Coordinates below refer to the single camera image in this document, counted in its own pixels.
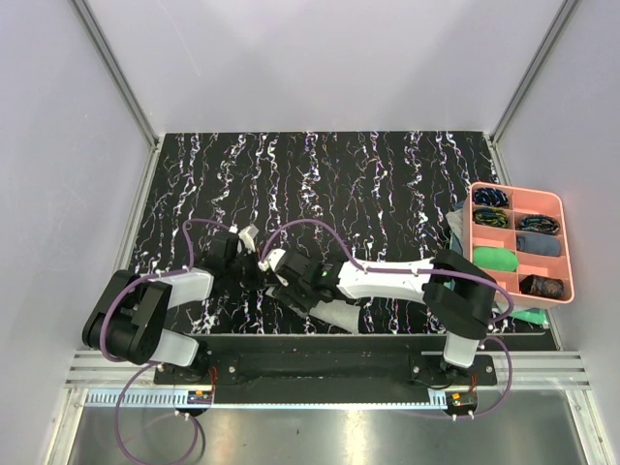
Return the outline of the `grey cloth napkin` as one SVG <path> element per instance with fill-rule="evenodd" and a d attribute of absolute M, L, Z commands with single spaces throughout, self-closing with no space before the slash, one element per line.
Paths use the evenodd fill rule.
<path fill-rule="evenodd" d="M 312 317 L 331 326 L 337 326 L 351 334 L 359 334 L 360 308 L 356 305 L 349 304 L 343 300 L 333 300 L 332 302 L 319 301 L 310 310 L 303 310 L 298 303 L 295 303 L 291 297 L 284 293 L 284 287 L 282 286 L 268 288 L 266 295 L 281 306 L 293 311 L 302 319 Z"/>

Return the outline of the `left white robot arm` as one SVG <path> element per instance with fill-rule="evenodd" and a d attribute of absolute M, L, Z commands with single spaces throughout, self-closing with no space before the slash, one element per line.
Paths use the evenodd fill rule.
<path fill-rule="evenodd" d="M 255 237 L 250 225 L 240 232 L 219 231 L 198 265 L 190 270 L 138 275 L 112 274 L 83 327 L 86 346 L 109 359 L 135 365 L 157 361 L 190 384 L 213 372 L 204 343 L 165 329 L 168 311 L 191 302 L 254 291 L 262 285 Z"/>

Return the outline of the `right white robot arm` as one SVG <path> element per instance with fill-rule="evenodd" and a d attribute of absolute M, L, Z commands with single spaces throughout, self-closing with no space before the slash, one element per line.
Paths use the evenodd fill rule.
<path fill-rule="evenodd" d="M 497 282 L 473 263 L 447 250 L 416 262 L 320 261 L 283 249 L 261 262 L 274 277 L 268 295 L 306 318 L 313 317 L 351 334 L 358 332 L 364 298 L 386 298 L 425 305 L 446 330 L 442 358 L 427 386 L 452 386 L 475 371 L 475 355 L 492 317 Z"/>

